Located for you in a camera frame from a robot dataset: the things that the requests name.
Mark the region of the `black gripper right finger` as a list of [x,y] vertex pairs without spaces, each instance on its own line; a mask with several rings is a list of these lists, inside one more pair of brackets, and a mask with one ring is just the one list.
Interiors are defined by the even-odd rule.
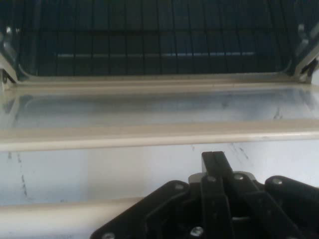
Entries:
[[234,172],[221,151],[213,154],[215,239],[317,239],[318,188],[284,176],[264,184]]

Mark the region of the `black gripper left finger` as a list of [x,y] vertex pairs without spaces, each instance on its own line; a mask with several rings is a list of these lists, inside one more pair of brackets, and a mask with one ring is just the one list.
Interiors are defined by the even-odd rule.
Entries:
[[91,234],[92,239],[233,239],[224,183],[232,169],[224,152],[202,153],[195,182],[169,181]]

